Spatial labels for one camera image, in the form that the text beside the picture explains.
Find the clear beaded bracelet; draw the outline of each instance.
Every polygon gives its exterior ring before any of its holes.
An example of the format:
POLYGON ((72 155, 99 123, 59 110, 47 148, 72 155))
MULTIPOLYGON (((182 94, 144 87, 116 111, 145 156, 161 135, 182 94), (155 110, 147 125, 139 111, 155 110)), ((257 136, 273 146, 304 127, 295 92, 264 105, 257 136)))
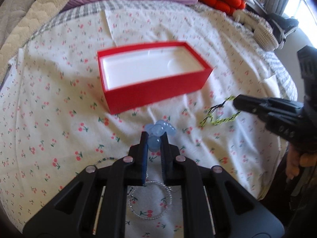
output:
MULTIPOLYGON (((165 190, 165 193, 166 193, 166 198, 167 198, 167 206, 164 208, 164 210, 156 215, 156 216, 152 216, 152 217, 144 217, 144 216, 141 216, 139 215, 138 213, 136 213, 132 207, 132 204, 131 204, 131 199, 128 199, 128 207, 130 209, 130 211, 135 214, 138 218, 141 218, 141 219, 145 219, 145 220, 155 220, 155 219, 158 219, 160 217, 162 217, 163 215, 165 215, 165 213, 167 212, 168 209, 171 208, 171 205, 172 205, 172 189, 170 187, 167 187, 165 184, 161 183, 161 182, 158 182, 158 181, 147 181, 145 182, 144 185, 150 185, 150 184, 155 184, 155 185, 158 185, 160 186, 163 190, 165 190)), ((135 192, 136 189, 138 188, 141 188, 141 187, 135 187, 134 190, 130 193, 130 198, 133 198, 133 193, 135 192)))

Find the cherry pattern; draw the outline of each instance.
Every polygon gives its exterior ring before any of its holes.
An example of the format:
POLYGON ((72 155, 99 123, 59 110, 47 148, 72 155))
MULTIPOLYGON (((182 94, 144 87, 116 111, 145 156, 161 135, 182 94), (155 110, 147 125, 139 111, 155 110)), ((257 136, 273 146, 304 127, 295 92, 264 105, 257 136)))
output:
MULTIPOLYGON (((240 44, 244 32, 232 28, 230 19, 214 10, 193 15, 192 8, 186 7, 185 19, 182 11, 172 13, 149 8, 106 10, 49 27, 30 39, 19 56, 10 60, 12 68, 0 92, 0 199, 19 230, 85 166, 110 165, 124 157, 129 147, 139 142, 143 126, 158 119, 176 127, 177 134, 169 140, 178 146, 180 154, 204 167, 220 164, 254 197, 263 194, 267 187, 262 185, 272 180, 276 168, 274 159, 284 147, 279 147, 278 138, 265 131, 260 121, 241 114, 235 121, 219 126, 200 128, 199 122, 204 110, 226 97, 264 96, 259 83, 271 76, 268 73, 272 74, 272 69, 265 68, 268 65, 265 58, 274 54, 258 57, 252 40, 248 40, 250 47, 245 45, 244 54, 239 53, 233 44, 235 41, 240 44), (109 33, 105 31, 104 17, 111 22, 109 33), (233 43, 220 41, 222 36, 210 31, 209 20, 214 20, 213 28, 225 26, 221 33, 229 29, 236 34, 230 36, 233 43), (135 26, 142 31, 131 31, 135 26), (113 39, 118 46, 151 41, 144 31, 155 33, 157 40, 186 40, 214 66, 213 73, 200 91, 110 115, 101 88, 96 51, 112 47, 113 39), (222 45, 226 47, 227 57, 217 50, 222 45), (249 62, 254 63, 259 75, 254 74, 249 62)), ((287 90, 280 89, 283 96, 291 93, 288 90, 289 86, 287 90)), ((231 113, 226 111, 228 109, 230 107, 224 107, 217 114, 231 113)), ((160 164, 160 157, 160 151, 149 152, 148 165, 155 168, 160 164)), ((150 172, 147 179, 152 180, 150 172)), ((181 196, 172 194, 173 206, 181 208, 181 196)), ((146 206, 143 206, 146 199, 129 199, 131 204, 142 208, 144 216, 153 217, 158 209, 164 210, 167 205, 161 201, 163 197, 155 197, 155 203, 146 206)), ((166 219, 163 216, 159 222, 140 224, 127 215, 127 233, 130 228, 139 228, 135 237, 157 238, 158 234, 183 237, 181 219, 173 218, 172 222, 166 219)))

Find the white floral bedsheet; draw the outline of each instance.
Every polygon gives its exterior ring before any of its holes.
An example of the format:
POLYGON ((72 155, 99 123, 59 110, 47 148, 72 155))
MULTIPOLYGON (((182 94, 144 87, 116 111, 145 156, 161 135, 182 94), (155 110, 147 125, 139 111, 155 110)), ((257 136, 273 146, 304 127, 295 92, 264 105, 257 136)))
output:
MULTIPOLYGON (((143 126, 159 119, 177 128, 169 140, 181 154, 204 167, 220 164, 253 196, 264 197, 285 151, 279 138, 247 113, 218 126, 199 123, 206 109, 232 95, 265 97, 277 90, 294 99, 296 92, 286 91, 294 83, 276 57, 263 53, 250 33, 223 13, 204 6, 157 1, 89 6, 57 16, 10 61, 0 93, 0 200, 19 230, 85 166, 110 165, 112 158, 125 156, 139 142, 143 126), (205 86, 110 115, 96 52, 175 39, 187 41, 214 67, 205 86)), ((217 117, 235 112, 227 102, 217 117)), ((149 179, 159 181, 160 153, 149 153, 148 161, 149 179)), ((164 193, 148 192, 139 191, 133 205, 150 217, 167 202, 164 193)), ((126 237, 183 237, 180 191, 172 196, 173 210, 158 220, 128 212, 126 237)))

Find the woven basket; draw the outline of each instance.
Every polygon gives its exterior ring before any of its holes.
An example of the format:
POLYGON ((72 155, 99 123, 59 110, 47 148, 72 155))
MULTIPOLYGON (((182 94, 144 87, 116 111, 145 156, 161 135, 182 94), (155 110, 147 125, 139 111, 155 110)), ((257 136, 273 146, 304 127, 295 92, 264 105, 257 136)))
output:
POLYGON ((278 48, 275 36, 261 23, 254 30, 254 39, 264 51, 270 52, 278 48))

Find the beige quilted blanket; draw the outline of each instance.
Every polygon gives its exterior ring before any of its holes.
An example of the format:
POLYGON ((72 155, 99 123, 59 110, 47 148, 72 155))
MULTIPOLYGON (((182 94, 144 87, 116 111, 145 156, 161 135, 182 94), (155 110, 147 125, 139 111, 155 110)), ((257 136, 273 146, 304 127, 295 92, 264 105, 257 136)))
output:
POLYGON ((8 69, 8 60, 31 35, 64 8, 69 0, 36 0, 27 14, 8 36, 0 50, 0 85, 8 69))

